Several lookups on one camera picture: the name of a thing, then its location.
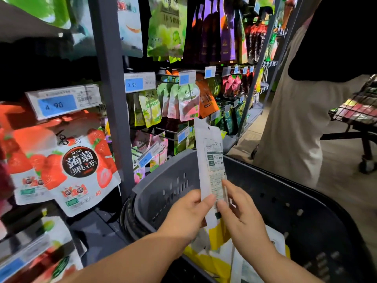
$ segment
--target black plastic basket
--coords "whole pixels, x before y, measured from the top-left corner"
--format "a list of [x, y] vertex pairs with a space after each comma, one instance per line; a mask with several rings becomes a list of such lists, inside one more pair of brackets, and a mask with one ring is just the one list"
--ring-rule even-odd
[[[225, 155], [224, 165], [228, 179], [252, 196], [265, 223], [284, 234], [292, 260], [325, 282], [377, 282], [355, 222], [335, 201]], [[196, 151], [185, 150], [135, 186], [120, 222], [134, 240], [155, 232], [172, 204], [199, 186]], [[183, 259], [180, 268], [193, 268], [189, 273], [196, 282], [215, 282]]]

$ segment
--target floor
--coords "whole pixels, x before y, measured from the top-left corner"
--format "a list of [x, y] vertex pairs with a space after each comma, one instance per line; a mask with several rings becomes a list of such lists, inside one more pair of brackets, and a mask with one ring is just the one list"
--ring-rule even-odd
[[[252, 164], [250, 154], [261, 139], [270, 104], [271, 101], [238, 144], [228, 152], [229, 156]], [[345, 123], [332, 121], [326, 133], [345, 130]], [[352, 216], [377, 266], [377, 171], [370, 175], [358, 171], [363, 155], [360, 139], [327, 140], [321, 145], [323, 163], [316, 189], [336, 200]], [[376, 145], [372, 150], [377, 157]]]

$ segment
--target left hand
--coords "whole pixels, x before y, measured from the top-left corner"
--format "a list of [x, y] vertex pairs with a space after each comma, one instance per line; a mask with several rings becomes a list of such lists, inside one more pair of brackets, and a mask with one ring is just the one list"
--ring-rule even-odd
[[216, 196], [213, 194], [200, 201], [200, 190], [190, 191], [173, 204], [157, 233], [183, 240], [186, 247], [203, 227], [202, 221], [215, 201]]

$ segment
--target forearm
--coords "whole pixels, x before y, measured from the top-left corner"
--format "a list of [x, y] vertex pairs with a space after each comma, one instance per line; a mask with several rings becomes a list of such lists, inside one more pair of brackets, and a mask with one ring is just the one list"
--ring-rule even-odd
[[320, 283], [309, 271], [276, 250], [268, 251], [260, 260], [252, 264], [265, 283]]
[[181, 240], [155, 232], [75, 272], [61, 283], [160, 282], [181, 249]]

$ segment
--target hand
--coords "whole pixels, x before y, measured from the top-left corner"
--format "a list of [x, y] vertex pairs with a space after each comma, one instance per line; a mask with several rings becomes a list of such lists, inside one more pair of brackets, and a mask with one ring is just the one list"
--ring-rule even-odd
[[216, 196], [211, 194], [200, 201], [200, 190], [192, 190], [171, 207], [163, 224], [158, 229], [160, 235], [184, 239], [186, 247], [195, 239], [205, 215], [213, 207]]
[[252, 266], [261, 256], [265, 256], [267, 253], [277, 253], [252, 198], [247, 192], [227, 180], [222, 180], [222, 184], [226, 187], [228, 196], [236, 207], [232, 205], [229, 207], [225, 201], [219, 200], [217, 209], [221, 213], [238, 252]]

